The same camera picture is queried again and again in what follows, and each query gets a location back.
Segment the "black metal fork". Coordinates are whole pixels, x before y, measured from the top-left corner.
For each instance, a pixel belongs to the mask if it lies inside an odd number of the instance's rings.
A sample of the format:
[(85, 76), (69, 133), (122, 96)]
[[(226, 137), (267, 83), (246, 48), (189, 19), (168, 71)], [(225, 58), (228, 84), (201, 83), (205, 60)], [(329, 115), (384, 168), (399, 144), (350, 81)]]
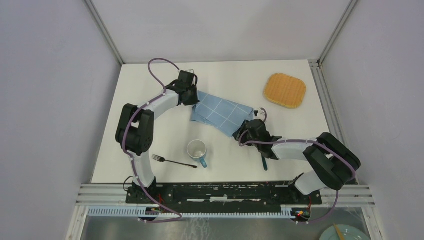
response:
[(177, 164), (177, 165), (181, 165), (181, 166), (185, 166), (185, 167), (189, 167), (189, 168), (193, 168), (193, 169), (197, 169), (198, 168), (196, 165), (182, 163), (182, 162), (177, 162), (177, 161), (172, 161), (172, 160), (167, 160), (164, 157), (159, 156), (159, 155), (155, 155), (155, 154), (153, 154), (151, 156), (151, 158), (153, 160), (157, 161), (157, 162), (160, 162), (160, 163), (168, 162), (168, 163)]

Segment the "woven bamboo placemat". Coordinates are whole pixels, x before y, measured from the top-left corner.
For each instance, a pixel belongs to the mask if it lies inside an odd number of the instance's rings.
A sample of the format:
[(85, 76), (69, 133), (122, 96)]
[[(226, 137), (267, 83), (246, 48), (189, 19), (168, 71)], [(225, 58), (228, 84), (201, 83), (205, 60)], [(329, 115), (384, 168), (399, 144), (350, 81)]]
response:
[(264, 87), (264, 97), (273, 104), (288, 108), (298, 108), (307, 91), (306, 84), (299, 78), (275, 73), (271, 75)]

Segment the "blue checked cloth napkin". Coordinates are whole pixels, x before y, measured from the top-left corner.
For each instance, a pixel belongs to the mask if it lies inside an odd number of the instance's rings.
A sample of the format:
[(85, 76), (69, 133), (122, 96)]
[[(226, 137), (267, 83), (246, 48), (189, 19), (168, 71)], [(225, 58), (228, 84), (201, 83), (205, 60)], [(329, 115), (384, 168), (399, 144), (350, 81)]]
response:
[(232, 137), (245, 121), (254, 119), (250, 106), (226, 100), (205, 92), (198, 92), (199, 103), (192, 108), (190, 121), (212, 126), (227, 137)]

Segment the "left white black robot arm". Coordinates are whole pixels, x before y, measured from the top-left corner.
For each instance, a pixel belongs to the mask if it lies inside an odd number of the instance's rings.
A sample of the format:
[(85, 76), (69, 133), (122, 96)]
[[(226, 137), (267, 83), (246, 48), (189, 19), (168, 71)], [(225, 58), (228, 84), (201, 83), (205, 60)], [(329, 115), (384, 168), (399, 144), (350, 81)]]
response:
[(147, 204), (156, 200), (157, 181), (149, 155), (154, 140), (155, 120), (180, 105), (199, 103), (197, 84), (198, 76), (195, 73), (181, 70), (176, 80), (164, 86), (158, 95), (143, 105), (124, 105), (115, 140), (128, 155), (133, 172), (133, 182), (127, 190), (129, 198)]

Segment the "wooden chopstick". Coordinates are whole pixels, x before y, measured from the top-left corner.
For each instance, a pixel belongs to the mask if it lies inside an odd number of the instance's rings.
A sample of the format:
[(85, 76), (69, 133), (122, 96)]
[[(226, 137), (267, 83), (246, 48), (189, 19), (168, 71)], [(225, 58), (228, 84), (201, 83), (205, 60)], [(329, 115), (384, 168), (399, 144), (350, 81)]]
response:
[(336, 234), (337, 234), (338, 238), (340, 240), (345, 240), (345, 237), (344, 237), (343, 233), (341, 232), (341, 230), (339, 229), (339, 227), (336, 224), (334, 224), (333, 227), (334, 227), (334, 229), (336, 231)]

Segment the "white blue mug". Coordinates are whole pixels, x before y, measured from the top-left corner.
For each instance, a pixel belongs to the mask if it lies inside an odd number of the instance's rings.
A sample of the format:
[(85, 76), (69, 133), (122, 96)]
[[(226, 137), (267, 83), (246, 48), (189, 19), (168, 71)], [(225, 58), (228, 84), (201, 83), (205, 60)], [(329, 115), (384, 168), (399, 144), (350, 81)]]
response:
[(187, 145), (187, 154), (189, 157), (197, 163), (200, 163), (203, 168), (207, 168), (205, 157), (207, 155), (207, 146), (206, 144), (199, 139), (192, 140)]

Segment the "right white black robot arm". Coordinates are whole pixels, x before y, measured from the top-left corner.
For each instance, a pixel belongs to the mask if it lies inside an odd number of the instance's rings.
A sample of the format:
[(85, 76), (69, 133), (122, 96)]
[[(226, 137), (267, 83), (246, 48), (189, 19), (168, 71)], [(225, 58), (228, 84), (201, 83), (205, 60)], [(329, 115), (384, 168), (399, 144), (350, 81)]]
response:
[(356, 178), (361, 167), (359, 158), (329, 132), (311, 139), (284, 139), (271, 135), (264, 121), (254, 119), (244, 121), (233, 137), (241, 147), (255, 147), (265, 159), (309, 163), (312, 170), (296, 177), (288, 191), (295, 204), (302, 204), (309, 194), (324, 188), (339, 191)]

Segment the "green plate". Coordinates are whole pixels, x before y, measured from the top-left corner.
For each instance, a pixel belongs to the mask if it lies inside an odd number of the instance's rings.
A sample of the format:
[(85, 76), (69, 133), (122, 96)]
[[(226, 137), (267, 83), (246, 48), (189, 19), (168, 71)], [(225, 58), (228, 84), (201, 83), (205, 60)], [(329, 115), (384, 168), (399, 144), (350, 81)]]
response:
[[(371, 238), (367, 236), (361, 230), (345, 224), (337, 224), (336, 225), (343, 235), (345, 240), (370, 240)], [(339, 240), (339, 235), (334, 226), (326, 229), (320, 236), (319, 240)]]

